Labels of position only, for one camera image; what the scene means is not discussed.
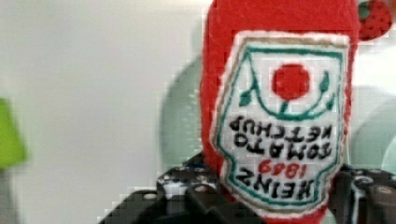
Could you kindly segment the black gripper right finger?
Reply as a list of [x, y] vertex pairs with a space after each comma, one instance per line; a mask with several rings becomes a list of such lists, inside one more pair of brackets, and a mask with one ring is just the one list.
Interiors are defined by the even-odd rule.
[[336, 224], [396, 224], [395, 175], [344, 164], [333, 181], [328, 209]]

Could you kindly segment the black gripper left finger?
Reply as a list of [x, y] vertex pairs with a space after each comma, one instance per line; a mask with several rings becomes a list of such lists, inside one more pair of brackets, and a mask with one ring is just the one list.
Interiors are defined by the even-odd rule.
[[156, 189], [130, 194], [99, 224], [265, 224], [242, 203], [220, 194], [216, 174], [197, 154], [157, 179]]

